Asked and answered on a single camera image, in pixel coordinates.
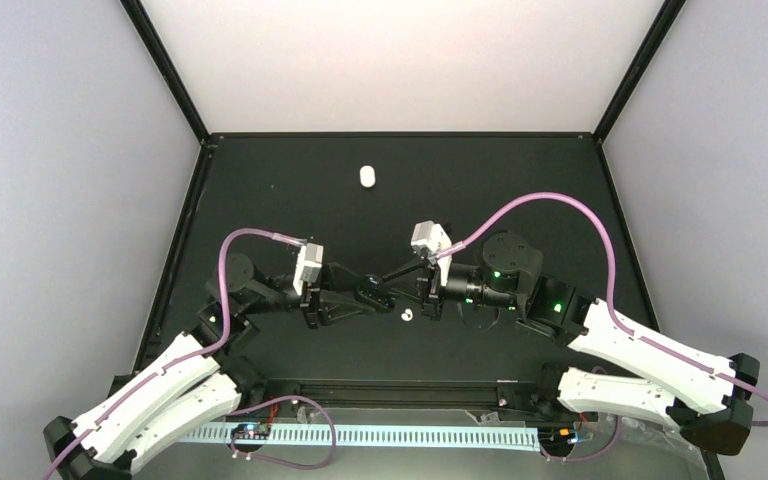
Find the black earbud charging case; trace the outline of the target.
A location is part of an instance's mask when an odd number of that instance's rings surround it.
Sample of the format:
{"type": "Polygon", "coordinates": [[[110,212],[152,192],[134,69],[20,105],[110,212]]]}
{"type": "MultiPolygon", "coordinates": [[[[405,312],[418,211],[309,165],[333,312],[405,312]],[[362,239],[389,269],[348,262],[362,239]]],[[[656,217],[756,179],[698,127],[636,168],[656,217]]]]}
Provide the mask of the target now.
{"type": "Polygon", "coordinates": [[[384,289],[383,280],[375,275],[365,275],[359,280],[354,297],[378,313],[390,312],[395,307],[395,300],[384,289]]]}

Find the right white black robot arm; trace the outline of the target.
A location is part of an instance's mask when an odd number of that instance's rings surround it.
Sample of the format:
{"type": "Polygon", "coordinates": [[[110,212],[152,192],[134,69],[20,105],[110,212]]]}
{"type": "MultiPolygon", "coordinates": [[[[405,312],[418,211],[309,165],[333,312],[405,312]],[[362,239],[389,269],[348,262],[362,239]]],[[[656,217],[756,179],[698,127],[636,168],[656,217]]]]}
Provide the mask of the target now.
{"type": "Polygon", "coordinates": [[[605,412],[661,425],[690,445],[735,456],[752,429],[759,361],[709,354],[614,312],[606,300],[543,274],[543,255],[521,236],[484,240],[474,265],[420,257],[385,275],[381,289],[415,301],[438,320],[446,302],[513,311],[518,325],[555,344],[628,371],[628,376],[547,365],[529,401],[540,417],[605,412]]]}

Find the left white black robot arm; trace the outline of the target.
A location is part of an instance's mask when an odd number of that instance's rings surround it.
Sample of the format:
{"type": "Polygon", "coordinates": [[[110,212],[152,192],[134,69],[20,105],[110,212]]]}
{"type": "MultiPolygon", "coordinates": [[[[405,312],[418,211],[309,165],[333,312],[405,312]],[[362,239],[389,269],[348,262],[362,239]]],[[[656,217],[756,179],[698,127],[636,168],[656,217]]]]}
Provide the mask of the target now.
{"type": "Polygon", "coordinates": [[[388,313],[394,299],[374,275],[361,276],[320,249],[301,249],[294,273],[267,277],[245,255],[229,254],[207,289],[196,326],[178,334],[141,372],[74,419],[59,416],[43,435],[51,464],[44,478],[130,479],[171,444],[219,418],[254,417],[232,438],[267,438],[283,403],[241,350],[257,333],[251,314],[299,312],[313,329],[388,313]]]}

